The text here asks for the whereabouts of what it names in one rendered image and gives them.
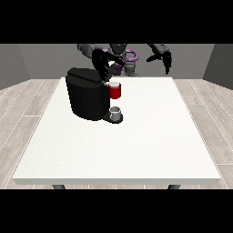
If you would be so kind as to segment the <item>grey robot trunk, purple rings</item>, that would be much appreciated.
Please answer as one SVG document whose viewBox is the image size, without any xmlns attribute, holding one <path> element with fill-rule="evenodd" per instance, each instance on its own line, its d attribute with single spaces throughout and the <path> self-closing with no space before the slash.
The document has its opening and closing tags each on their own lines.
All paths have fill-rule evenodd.
<svg viewBox="0 0 233 233">
<path fill-rule="evenodd" d="M 104 49 L 104 52 L 111 53 L 125 62 L 123 66 L 114 63 L 114 76 L 120 76 L 121 72 L 124 72 L 126 76 L 137 76 L 137 74 L 135 73 L 136 61 L 138 60 L 137 51 L 127 49 L 127 44 L 110 44 L 108 49 Z"/>
</svg>

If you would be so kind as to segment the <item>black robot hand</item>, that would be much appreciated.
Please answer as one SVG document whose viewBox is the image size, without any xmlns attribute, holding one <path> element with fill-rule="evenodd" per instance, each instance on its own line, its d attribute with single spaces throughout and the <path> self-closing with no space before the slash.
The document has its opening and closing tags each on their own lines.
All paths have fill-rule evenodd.
<svg viewBox="0 0 233 233">
<path fill-rule="evenodd" d="M 108 52 L 104 52 L 102 49 L 95 49 L 92 52 L 93 66 L 103 81 L 107 81 L 107 77 L 109 74 L 109 61 L 114 61 L 121 66 L 125 64 L 125 62 L 119 57 Z"/>
<path fill-rule="evenodd" d="M 169 70 L 171 68 L 171 64 L 172 64 L 172 56 L 171 56 L 171 53 L 169 51 L 166 51 L 165 53 L 156 53 L 156 54 L 153 54 L 152 56 L 150 56 L 147 61 L 148 62 L 152 62 L 152 61 L 155 61 L 155 60 L 162 60 L 163 61 L 163 64 L 164 64 L 164 67 L 165 67 L 165 72 L 166 74 L 169 73 Z"/>
</svg>

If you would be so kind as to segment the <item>small grey cup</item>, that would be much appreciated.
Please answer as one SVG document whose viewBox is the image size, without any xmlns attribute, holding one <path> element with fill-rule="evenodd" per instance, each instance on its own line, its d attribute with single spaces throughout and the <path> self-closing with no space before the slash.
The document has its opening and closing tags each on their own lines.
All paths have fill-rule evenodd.
<svg viewBox="0 0 233 233">
<path fill-rule="evenodd" d="M 117 121 L 121 117 L 121 109 L 118 106 L 112 106 L 109 109 L 110 119 L 113 121 Z"/>
</svg>

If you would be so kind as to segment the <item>black coffee machine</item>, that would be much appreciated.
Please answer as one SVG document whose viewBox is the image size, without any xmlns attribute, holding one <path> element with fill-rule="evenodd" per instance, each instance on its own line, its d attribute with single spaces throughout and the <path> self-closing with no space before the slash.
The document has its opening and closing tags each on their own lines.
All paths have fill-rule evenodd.
<svg viewBox="0 0 233 233">
<path fill-rule="evenodd" d="M 121 123 L 122 113 L 119 120 L 110 119 L 109 83 L 109 80 L 103 81 L 95 69 L 71 68 L 66 75 L 66 87 L 73 113 L 86 120 Z"/>
</svg>

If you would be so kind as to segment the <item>red pod holder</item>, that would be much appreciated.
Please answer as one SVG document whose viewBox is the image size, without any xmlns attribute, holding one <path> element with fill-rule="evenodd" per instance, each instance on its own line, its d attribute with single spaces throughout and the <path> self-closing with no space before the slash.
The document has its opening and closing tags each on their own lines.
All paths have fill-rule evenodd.
<svg viewBox="0 0 233 233">
<path fill-rule="evenodd" d="M 109 84 L 108 90 L 109 90 L 109 97 L 110 98 L 118 99 L 121 97 L 121 84 L 120 83 L 117 83 L 116 85 Z"/>
</svg>

